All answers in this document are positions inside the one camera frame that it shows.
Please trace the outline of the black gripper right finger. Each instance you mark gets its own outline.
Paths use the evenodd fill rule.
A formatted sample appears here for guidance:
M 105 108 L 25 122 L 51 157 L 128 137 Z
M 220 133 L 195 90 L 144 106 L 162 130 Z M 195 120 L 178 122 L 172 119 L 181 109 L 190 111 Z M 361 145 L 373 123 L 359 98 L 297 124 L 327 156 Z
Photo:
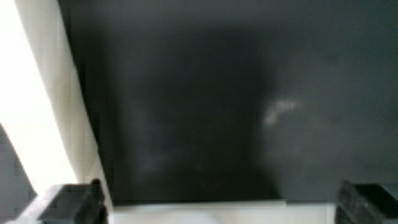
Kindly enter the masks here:
M 398 183 L 343 182 L 334 224 L 398 224 Z

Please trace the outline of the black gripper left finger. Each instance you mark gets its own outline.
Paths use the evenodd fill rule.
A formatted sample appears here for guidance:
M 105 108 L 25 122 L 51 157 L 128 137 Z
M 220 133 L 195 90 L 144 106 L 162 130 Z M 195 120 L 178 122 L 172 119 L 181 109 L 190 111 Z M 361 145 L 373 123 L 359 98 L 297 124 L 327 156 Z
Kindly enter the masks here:
M 108 224 L 101 181 L 55 185 L 34 198 L 14 224 Z

